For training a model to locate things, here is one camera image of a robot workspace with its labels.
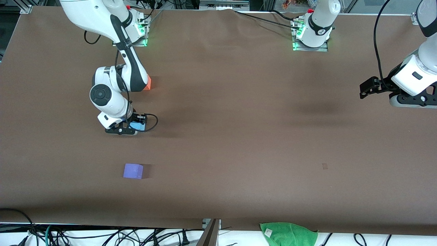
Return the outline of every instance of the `black cable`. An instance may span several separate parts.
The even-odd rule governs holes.
[[[385,246],[388,246],[388,242],[390,241],[390,238],[392,238],[391,234],[388,236],[387,241],[385,242]]]
[[[154,236],[152,237],[152,239],[153,239],[153,244],[156,244],[157,246],[159,246],[159,244],[158,244],[158,239],[156,238],[156,235],[154,235]]]
[[[184,229],[182,229],[182,246],[188,245],[190,244],[190,241],[187,238],[187,233],[185,232]]]
[[[131,242],[133,242],[131,239],[128,239],[128,237],[129,237],[130,234],[134,233],[136,230],[138,230],[138,229],[133,229],[133,230],[132,230],[131,232],[129,232],[127,235],[121,233],[122,235],[124,235],[123,238],[120,238],[120,233],[118,233],[118,234],[117,234],[117,235],[118,235],[118,239],[117,239],[117,240],[119,240],[119,242],[116,243],[115,246],[119,246],[120,243],[121,243],[123,240],[125,240],[125,239],[126,239],[126,240],[130,240]]]
[[[249,16],[249,17],[252,17],[252,18],[258,19],[258,20],[267,21],[267,22],[270,22],[270,23],[273,23],[273,24],[277,24],[277,25],[280,25],[280,26],[285,26],[285,27],[288,27],[288,28],[296,29],[296,30],[299,29],[299,28],[296,27],[296,26],[290,26],[290,25],[286,25],[286,24],[279,23],[279,22],[274,22],[274,21],[271,21],[271,20],[266,20],[266,19],[263,19],[263,18],[259,18],[259,17],[257,17],[257,16],[253,16],[253,15],[250,15],[250,14],[241,13],[241,12],[238,12],[238,11],[235,11],[235,10],[234,10],[234,12],[235,12],[235,13],[242,14],[242,15],[246,15],[246,16]]]
[[[98,37],[97,37],[97,39],[96,39],[96,41],[94,41],[94,42],[88,42],[88,40],[87,40],[87,32],[88,31],[84,31],[83,32],[83,39],[85,40],[85,42],[87,42],[88,44],[96,44],[98,41],[99,41],[99,39],[100,39],[100,37],[102,36],[102,35],[99,35]]]
[[[376,60],[378,61],[378,69],[379,69],[379,77],[381,77],[381,81],[384,84],[384,86],[390,90],[393,91],[391,88],[388,88],[387,85],[385,84],[384,81],[384,76],[382,75],[382,68],[381,68],[381,60],[379,58],[379,52],[378,52],[378,47],[376,44],[376,27],[378,26],[378,21],[379,21],[379,17],[382,14],[382,11],[384,10],[384,8],[387,6],[387,4],[390,2],[390,0],[387,0],[381,7],[381,10],[378,13],[378,16],[376,17],[376,21],[375,21],[375,27],[373,28],[373,46],[375,47],[375,54],[376,54]]]
[[[106,245],[109,243],[109,241],[110,241],[113,237],[115,237],[115,235],[117,235],[118,233],[120,233],[122,230],[123,230],[123,229],[119,229],[117,232],[113,233],[109,238],[106,239],[106,241],[102,244],[102,246],[106,246]]]
[[[166,239],[166,238],[168,238],[168,237],[171,237],[171,236],[173,236],[173,235],[177,235],[177,236],[179,237],[179,245],[180,245],[180,235],[179,235],[180,232],[171,232],[171,233],[167,233],[167,234],[164,234],[164,235],[160,236],[160,238],[161,238],[161,237],[167,235],[167,236],[164,237],[163,239],[161,239],[161,240],[159,240],[158,242],[154,243],[153,246],[158,246],[159,243],[160,243],[161,241],[163,241],[164,239]]]
[[[360,235],[360,237],[363,239],[364,245],[362,245],[361,243],[358,242],[357,235]],[[354,240],[359,246],[367,246],[366,240],[364,239],[363,235],[361,235],[360,233],[354,234]]]
[[[132,239],[132,240],[134,240],[135,242],[139,242],[139,243],[141,243],[141,239],[139,238],[139,236],[138,236],[138,234],[135,232],[135,235],[136,235],[136,239],[135,238],[133,238],[133,237],[131,237],[131,236],[127,236],[127,238],[129,238],[129,239]]]
[[[88,238],[97,238],[97,237],[106,237],[106,236],[111,236],[113,235],[113,233],[111,234],[106,234],[106,235],[99,235],[99,236],[89,236],[89,237],[71,237],[71,236],[65,236],[66,238],[71,238],[71,239],[88,239]]]
[[[152,234],[150,234],[146,239],[144,239],[144,241],[142,243],[140,243],[139,246],[144,246],[146,245],[148,242],[150,242],[153,238],[154,235],[158,235],[159,233],[163,232],[164,229],[158,229],[156,231],[154,231]]]
[[[117,69],[117,60],[118,60],[118,50],[117,50],[117,54],[115,55],[115,69]],[[127,94],[127,97],[128,97],[128,107],[126,108],[126,123],[128,124],[128,129],[132,129],[132,130],[135,130],[137,132],[149,132],[149,131],[153,130],[158,125],[158,116],[156,116],[154,114],[149,114],[149,113],[145,113],[145,115],[146,115],[146,123],[147,123],[147,116],[153,116],[156,119],[155,124],[151,128],[144,129],[144,130],[138,130],[138,129],[136,129],[136,128],[131,126],[131,120],[130,120],[131,118],[128,118],[128,113],[129,113],[129,104],[132,105],[132,101],[130,100],[129,90],[128,90],[128,87],[127,87],[125,81],[123,79],[121,81],[123,82],[123,86],[126,89],[126,94]]]
[[[0,211],[13,211],[13,212],[17,212],[17,213],[22,214],[22,215],[23,215],[24,217],[26,217],[26,219],[29,221],[29,223],[30,223],[30,225],[31,225],[31,227],[32,227],[33,232],[34,232],[36,235],[38,234],[38,232],[37,232],[36,229],[35,229],[35,225],[34,225],[34,223],[33,223],[32,220],[29,218],[29,216],[28,216],[27,214],[25,214],[23,211],[18,210],[18,209],[15,209],[15,208],[0,208]],[[36,245],[39,246],[39,239],[38,239],[38,236],[36,237]]]
[[[145,7],[144,4],[142,3],[142,1],[139,1],[139,2],[141,3],[142,7],[143,7],[144,9],[146,9],[146,7]]]
[[[321,246],[326,246],[326,244],[328,243],[329,238],[332,236],[332,232],[326,237],[325,241],[323,242],[323,244]]]
[[[64,242],[64,245],[66,245],[66,246],[70,245],[70,240],[68,240],[68,238],[65,237],[64,232],[63,232],[63,231],[60,231],[59,234],[61,235],[61,239],[62,239],[62,241]]]
[[[154,10],[155,10],[155,9],[152,9],[152,11],[150,11],[150,14],[148,14],[148,15],[147,15],[146,17],[144,17],[143,19],[140,19],[139,21],[143,21],[143,20],[149,18],[149,17],[152,15],[152,13],[153,13]]]
[[[277,13],[279,16],[281,16],[282,18],[284,18],[284,19],[286,19],[286,20],[289,20],[289,21],[293,21],[293,19],[294,19],[294,18],[288,18],[287,16],[283,15],[281,12],[279,12],[279,11],[277,11],[277,10],[274,10],[274,9],[269,10],[269,12]]]

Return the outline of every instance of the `green towel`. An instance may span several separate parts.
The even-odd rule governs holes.
[[[260,224],[270,246],[314,246],[318,232],[292,223]]]

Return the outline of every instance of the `purple cube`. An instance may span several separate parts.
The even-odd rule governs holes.
[[[125,173],[123,178],[128,179],[141,179],[142,178],[142,165],[126,163]]]

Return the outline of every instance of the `brown paper sheet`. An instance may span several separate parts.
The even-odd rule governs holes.
[[[88,45],[60,7],[34,7],[0,65],[0,207],[35,222],[436,234],[436,111],[359,99],[378,74],[374,21],[341,15],[329,52],[309,53],[288,28],[232,11],[164,11],[136,49],[152,90],[131,94],[160,122],[120,137],[88,98],[114,63],[110,40]],[[381,17],[384,73],[423,40],[408,16]],[[124,179],[125,163],[151,177]]]

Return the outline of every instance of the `white robot link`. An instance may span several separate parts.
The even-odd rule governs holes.
[[[395,107],[437,108],[437,0],[422,0],[417,22],[427,38],[388,77],[371,77],[360,85],[360,98],[389,91]]]
[[[332,24],[340,13],[341,5],[338,0],[320,0],[313,13],[306,13],[299,19],[304,21],[302,30],[296,38],[308,47],[320,47],[329,39]]]
[[[106,133],[136,135],[146,127],[147,115],[137,113],[121,95],[150,89],[150,77],[132,43],[144,36],[144,14],[128,9],[122,0],[60,0],[68,19],[88,32],[111,39],[125,64],[99,67],[92,79],[90,99],[101,113]]]

